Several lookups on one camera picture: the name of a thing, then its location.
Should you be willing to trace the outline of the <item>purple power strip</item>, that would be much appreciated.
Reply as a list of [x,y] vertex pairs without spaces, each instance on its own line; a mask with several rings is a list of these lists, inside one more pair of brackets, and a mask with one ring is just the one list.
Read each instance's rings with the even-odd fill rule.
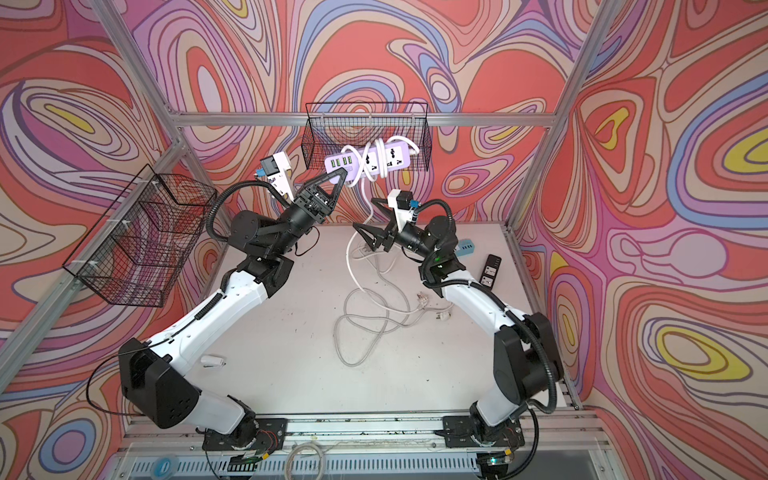
[[[378,179],[385,179],[390,174],[410,167],[421,148],[411,139],[402,135],[393,135],[387,140],[378,138],[368,142],[362,149],[345,145],[338,154],[327,157],[324,161],[327,172],[332,167],[344,167],[348,171],[345,185],[353,188],[365,178],[371,186]],[[396,224],[394,216],[388,225]]]

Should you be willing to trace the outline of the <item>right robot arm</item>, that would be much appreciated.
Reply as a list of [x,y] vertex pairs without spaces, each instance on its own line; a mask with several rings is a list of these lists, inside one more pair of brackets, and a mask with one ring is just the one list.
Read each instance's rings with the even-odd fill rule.
[[383,227],[357,223],[355,232],[372,250],[399,246],[415,255],[421,283],[463,311],[492,339],[493,387],[464,415],[446,416],[437,436],[448,448],[505,447],[525,443],[520,418],[528,413],[538,428],[540,414],[553,414],[564,368],[551,321],[525,313],[493,290],[498,266],[486,265],[475,278],[459,260],[456,222],[447,203],[418,203],[407,191],[371,201],[387,220]]

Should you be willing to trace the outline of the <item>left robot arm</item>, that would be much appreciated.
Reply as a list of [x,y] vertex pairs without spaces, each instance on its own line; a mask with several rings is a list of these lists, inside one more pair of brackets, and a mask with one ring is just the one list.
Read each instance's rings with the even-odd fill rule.
[[214,239],[244,253],[244,260],[225,274],[220,287],[180,320],[147,340],[132,338],[116,354],[122,395],[158,428],[194,425],[213,434],[229,450],[251,450],[260,427],[244,402],[193,385],[186,376],[206,350],[245,314],[265,303],[287,282],[293,261],[287,253],[334,211],[347,172],[338,167],[305,182],[287,201],[270,183],[238,182],[215,200],[211,215],[237,191],[266,189],[284,210],[270,218],[242,210],[226,235],[213,217],[206,230]]

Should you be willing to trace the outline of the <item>small white cap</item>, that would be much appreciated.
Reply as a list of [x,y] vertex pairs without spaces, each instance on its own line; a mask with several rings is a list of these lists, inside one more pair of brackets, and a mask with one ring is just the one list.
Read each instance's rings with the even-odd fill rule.
[[203,368],[221,368],[226,365],[226,359],[216,355],[203,355],[199,361]]

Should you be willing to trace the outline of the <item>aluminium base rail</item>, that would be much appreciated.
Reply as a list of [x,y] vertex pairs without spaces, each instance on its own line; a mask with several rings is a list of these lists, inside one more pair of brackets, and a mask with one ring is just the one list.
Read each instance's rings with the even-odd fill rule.
[[448,448],[436,432],[456,411],[277,414],[251,452],[211,451],[194,427],[132,421],[106,479],[624,479],[597,417],[565,409],[520,419],[524,445]]

